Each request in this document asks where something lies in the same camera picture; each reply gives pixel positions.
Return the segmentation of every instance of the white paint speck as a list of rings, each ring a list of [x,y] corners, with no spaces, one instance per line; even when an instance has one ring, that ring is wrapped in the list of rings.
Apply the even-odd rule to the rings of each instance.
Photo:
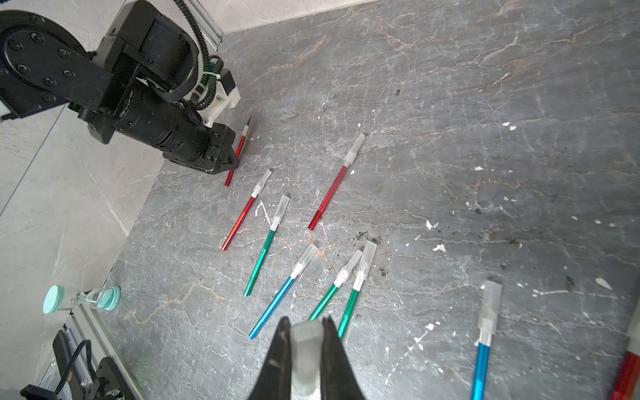
[[[611,285],[602,278],[596,278],[596,283],[602,287],[606,287],[608,290],[611,290]]]

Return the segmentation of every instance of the black cable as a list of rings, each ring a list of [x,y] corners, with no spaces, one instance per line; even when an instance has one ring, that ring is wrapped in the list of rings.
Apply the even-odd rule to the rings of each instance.
[[[76,359],[80,355],[80,352],[82,352],[83,347],[85,348],[85,352],[86,352],[86,366],[87,366],[87,369],[89,370],[91,381],[96,381],[98,379],[98,376],[95,374],[95,369],[93,369],[93,364],[91,363],[91,341],[89,339],[83,340],[82,342],[80,342],[76,351],[71,356],[71,359],[69,360],[69,363],[65,368],[65,372],[63,372],[62,375],[60,376],[60,382],[58,383],[58,387],[56,387],[56,394],[60,393],[60,390],[62,390],[62,388],[65,386],[65,382],[67,381],[67,378],[71,373],[71,368],[73,368],[74,363],[76,362]]]
[[[193,34],[196,36],[196,42],[198,42],[198,46],[200,47],[200,52],[202,53],[202,71],[203,72],[211,72],[211,67],[209,66],[209,49],[207,48],[207,42],[204,40],[204,36],[202,36],[202,31],[200,30],[200,26],[198,22],[193,17],[191,10],[184,4],[183,0],[173,0],[178,9],[182,12],[182,15],[189,23],[189,27],[193,31]],[[213,101],[213,98],[216,96],[216,82],[217,80],[211,79],[209,74],[202,74],[202,78],[200,79],[200,83],[196,86],[196,91],[200,94],[204,92],[204,88],[207,88],[207,93],[202,98],[202,100],[198,100],[198,95],[193,93],[191,95],[191,102],[193,103],[195,109],[201,110],[207,108],[209,104]]]
[[[198,114],[196,107],[189,100],[180,99],[178,101],[184,107],[184,113],[186,114],[189,121],[191,121],[194,125],[202,124],[202,116]]]
[[[218,56],[211,56],[211,61],[213,60],[213,58],[217,58],[218,60],[213,65],[212,73],[220,75],[220,72],[222,71],[222,67],[225,66],[225,63]],[[196,109],[198,109],[198,110],[199,109],[205,109],[205,108],[207,108],[209,106],[209,104],[211,104],[213,99],[216,97],[217,87],[218,87],[218,78],[215,77],[215,76],[211,76],[209,78],[209,84],[208,84],[208,87],[207,87],[207,94],[205,94],[204,97],[195,104]],[[197,100],[198,100],[198,95],[196,93],[192,93],[191,94],[191,101],[192,102],[196,102]]]

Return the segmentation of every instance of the teal bottle cap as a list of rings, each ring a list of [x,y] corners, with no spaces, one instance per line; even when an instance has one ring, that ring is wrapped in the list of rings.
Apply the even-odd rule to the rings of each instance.
[[[120,302],[120,287],[111,286],[109,289],[105,289],[102,296],[98,299],[97,308],[111,311],[118,306]]]
[[[42,312],[45,314],[51,314],[56,311],[58,307],[60,307],[60,303],[62,303],[62,298],[65,296],[65,288],[60,285],[53,285],[49,292],[47,292],[47,296],[44,298],[44,303],[42,304]]]

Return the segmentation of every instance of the marble tabletop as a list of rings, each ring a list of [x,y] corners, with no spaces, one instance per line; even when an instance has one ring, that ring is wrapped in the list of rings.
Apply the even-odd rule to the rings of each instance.
[[[246,398],[278,319],[306,320],[366,240],[343,343],[369,400],[470,397],[486,279],[502,284],[487,398],[606,398],[640,289],[639,21],[633,1],[402,0],[227,35],[243,98],[220,122],[252,116],[231,187],[166,163],[108,282],[124,298],[102,317],[148,398]],[[339,321],[352,283],[325,315]]]

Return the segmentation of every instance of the translucent plastic cap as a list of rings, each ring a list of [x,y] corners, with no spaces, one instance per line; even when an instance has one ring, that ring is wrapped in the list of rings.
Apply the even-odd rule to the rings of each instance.
[[[478,328],[480,328],[481,331],[493,334],[498,325],[498,308],[500,307],[500,292],[502,292],[502,286],[490,280],[485,280],[483,286],[484,294],[482,296],[482,308],[480,309]]]
[[[640,301],[636,306],[634,315],[631,317],[627,336],[630,337],[627,349],[634,354],[640,354]]]
[[[271,230],[275,231],[276,228],[278,228],[280,221],[282,221],[284,211],[287,209],[287,204],[289,204],[289,198],[286,196],[280,197],[278,209],[276,210],[276,214],[273,216],[273,221],[271,221]]]
[[[271,170],[267,170],[267,172],[264,173],[260,182],[258,182],[258,184],[255,185],[255,188],[253,188],[253,193],[251,194],[251,197],[253,198],[258,197],[262,189],[264,189],[264,184],[267,183],[267,179],[269,179],[270,175],[271,175]]]
[[[356,252],[351,256],[351,260],[349,260],[347,265],[342,267],[340,272],[338,272],[338,276],[336,276],[335,281],[333,281],[334,285],[340,287],[340,285],[342,285],[347,279],[349,279],[349,275],[351,275],[353,267],[356,266],[356,262],[360,260],[361,256],[362,252],[360,250],[356,250]]]
[[[312,244],[310,244],[309,247],[307,247],[307,249],[305,250],[304,253],[302,253],[298,261],[296,261],[296,265],[293,267],[293,272],[291,273],[291,279],[295,279],[298,277],[298,275],[302,274],[302,271],[305,270],[305,267],[307,266],[309,261],[311,261],[311,257],[313,257],[314,254],[316,254],[317,250],[318,248]]]
[[[356,143],[353,144],[351,150],[347,153],[347,156],[344,158],[344,166],[349,168],[351,164],[353,164],[353,160],[356,159],[358,155],[358,150],[360,150],[360,146],[362,146],[362,142],[364,141],[364,135],[361,133],[358,135],[356,139]]]
[[[371,269],[371,262],[373,261],[373,255],[376,252],[376,244],[367,241],[364,245],[364,252],[360,259],[360,265],[358,265],[358,272],[356,272],[356,282],[353,283],[353,288],[360,291],[362,283],[367,280],[369,276],[369,270]]]

